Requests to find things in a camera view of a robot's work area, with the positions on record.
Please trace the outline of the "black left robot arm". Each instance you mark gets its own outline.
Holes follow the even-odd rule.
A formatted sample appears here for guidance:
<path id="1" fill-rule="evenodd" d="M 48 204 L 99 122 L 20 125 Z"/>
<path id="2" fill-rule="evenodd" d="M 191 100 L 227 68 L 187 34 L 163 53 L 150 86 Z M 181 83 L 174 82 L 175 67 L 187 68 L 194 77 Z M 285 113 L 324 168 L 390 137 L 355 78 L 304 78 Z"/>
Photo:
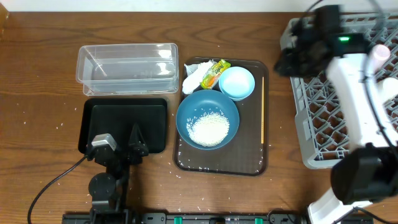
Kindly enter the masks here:
<path id="1" fill-rule="evenodd" d="M 102 165 L 105 172 L 96 174 L 88 185 L 92 197 L 90 223 L 137 223 L 139 217 L 126 206 L 130 167 L 142 163 L 149 154 L 138 124 L 132 126 L 126 146 L 120 146 L 109 133 L 94 137 L 86 155 Z"/>

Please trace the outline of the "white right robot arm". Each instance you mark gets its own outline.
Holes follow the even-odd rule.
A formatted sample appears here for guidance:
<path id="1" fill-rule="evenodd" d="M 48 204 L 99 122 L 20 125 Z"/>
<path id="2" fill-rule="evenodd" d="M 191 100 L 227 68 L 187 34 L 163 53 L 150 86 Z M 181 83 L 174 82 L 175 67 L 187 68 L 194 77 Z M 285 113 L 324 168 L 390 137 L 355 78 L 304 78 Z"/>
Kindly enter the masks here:
<path id="1" fill-rule="evenodd" d="M 346 120 L 350 154 L 333 166 L 331 187 L 308 206 L 309 223 L 339 223 L 354 211 L 397 195 L 397 132 L 384 109 L 374 75 L 390 57 L 385 45 L 345 34 L 337 5 L 311 5 L 313 26 L 299 20 L 295 45 L 284 49 L 274 70 L 283 77 L 331 81 Z"/>

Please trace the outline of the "white paper cup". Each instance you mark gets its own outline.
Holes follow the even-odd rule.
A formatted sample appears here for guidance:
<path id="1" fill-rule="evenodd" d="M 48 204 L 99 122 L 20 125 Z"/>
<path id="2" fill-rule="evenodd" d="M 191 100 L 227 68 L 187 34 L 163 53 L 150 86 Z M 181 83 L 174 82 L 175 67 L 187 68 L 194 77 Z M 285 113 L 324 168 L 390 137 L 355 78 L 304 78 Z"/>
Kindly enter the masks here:
<path id="1" fill-rule="evenodd" d="M 398 79 L 388 77 L 377 83 L 377 90 L 383 103 L 392 100 L 398 95 Z"/>

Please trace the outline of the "pink small cup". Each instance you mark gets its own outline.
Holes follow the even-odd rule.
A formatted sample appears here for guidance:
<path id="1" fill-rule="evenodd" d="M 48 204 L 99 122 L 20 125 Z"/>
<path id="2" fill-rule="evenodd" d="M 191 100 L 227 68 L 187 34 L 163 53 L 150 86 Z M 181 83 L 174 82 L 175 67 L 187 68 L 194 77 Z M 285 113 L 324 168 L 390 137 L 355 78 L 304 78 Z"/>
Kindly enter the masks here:
<path id="1" fill-rule="evenodd" d="M 382 44 L 375 45 L 369 54 L 369 66 L 373 72 L 378 71 L 390 58 L 391 51 Z"/>

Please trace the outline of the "light blue small bowl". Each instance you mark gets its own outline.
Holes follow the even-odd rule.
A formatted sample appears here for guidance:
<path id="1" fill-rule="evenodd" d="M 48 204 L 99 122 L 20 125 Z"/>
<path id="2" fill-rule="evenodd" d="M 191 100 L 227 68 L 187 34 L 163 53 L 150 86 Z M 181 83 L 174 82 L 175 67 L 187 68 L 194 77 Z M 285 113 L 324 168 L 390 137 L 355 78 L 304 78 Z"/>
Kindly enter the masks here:
<path id="1" fill-rule="evenodd" d="M 243 67 L 231 67 L 226 69 L 218 81 L 222 93 L 234 101 L 247 98 L 255 87 L 253 74 Z"/>

